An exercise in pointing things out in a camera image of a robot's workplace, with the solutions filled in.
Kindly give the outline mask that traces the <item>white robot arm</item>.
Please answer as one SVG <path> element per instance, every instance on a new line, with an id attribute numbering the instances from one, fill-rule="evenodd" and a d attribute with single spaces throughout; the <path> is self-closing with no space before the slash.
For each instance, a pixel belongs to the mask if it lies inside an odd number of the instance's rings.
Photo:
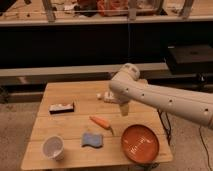
<path id="1" fill-rule="evenodd" d="M 137 66 L 126 63 L 109 81 L 123 115 L 135 100 L 213 130 L 213 93 L 144 84 L 139 77 Z"/>

